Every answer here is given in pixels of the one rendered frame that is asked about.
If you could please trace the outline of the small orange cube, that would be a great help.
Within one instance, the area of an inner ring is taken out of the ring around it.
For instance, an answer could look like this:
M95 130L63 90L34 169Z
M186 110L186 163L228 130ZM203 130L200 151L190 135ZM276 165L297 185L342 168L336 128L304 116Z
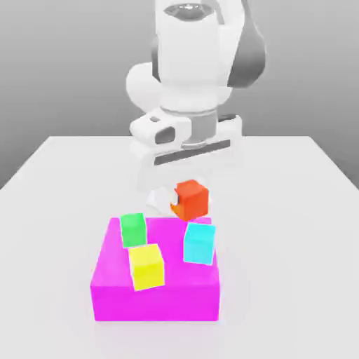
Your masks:
M170 209L182 220L189 221L208 214L209 190L194 179L177 183L177 203Z

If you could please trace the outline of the small yellow cube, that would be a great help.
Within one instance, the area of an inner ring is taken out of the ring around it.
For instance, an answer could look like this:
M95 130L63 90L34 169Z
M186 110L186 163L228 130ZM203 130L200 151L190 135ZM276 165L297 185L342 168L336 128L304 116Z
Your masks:
M165 285L165 263L157 243L129 248L128 255L135 291Z

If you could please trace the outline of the large magenta box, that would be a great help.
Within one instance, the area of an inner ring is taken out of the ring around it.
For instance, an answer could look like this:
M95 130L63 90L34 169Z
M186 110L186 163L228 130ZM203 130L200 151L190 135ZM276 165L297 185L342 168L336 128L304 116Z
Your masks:
M156 243L165 264L165 284L136 291L120 219L109 220L90 282L97 321L216 321L219 318L219 268L183 260L187 223L176 217L148 217L149 243Z

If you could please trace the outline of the small cyan cube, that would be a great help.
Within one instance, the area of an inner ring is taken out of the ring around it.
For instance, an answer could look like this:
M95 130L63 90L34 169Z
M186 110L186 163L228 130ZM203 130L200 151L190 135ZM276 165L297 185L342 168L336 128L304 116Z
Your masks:
M184 262L211 266L215 252L216 227L189 222L184 235Z

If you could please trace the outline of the small green cube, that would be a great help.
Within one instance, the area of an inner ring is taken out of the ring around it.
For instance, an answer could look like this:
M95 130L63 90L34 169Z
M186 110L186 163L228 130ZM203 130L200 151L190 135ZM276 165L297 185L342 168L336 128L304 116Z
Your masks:
M142 213L121 215L120 225L124 248L147 244L147 225Z

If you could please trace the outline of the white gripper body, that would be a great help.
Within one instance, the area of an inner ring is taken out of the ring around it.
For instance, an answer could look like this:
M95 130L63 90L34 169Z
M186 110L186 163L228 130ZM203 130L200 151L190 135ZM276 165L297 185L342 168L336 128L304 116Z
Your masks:
M143 191L208 177L237 165L241 156L243 121L237 114L146 114L131 123L130 132L137 187Z

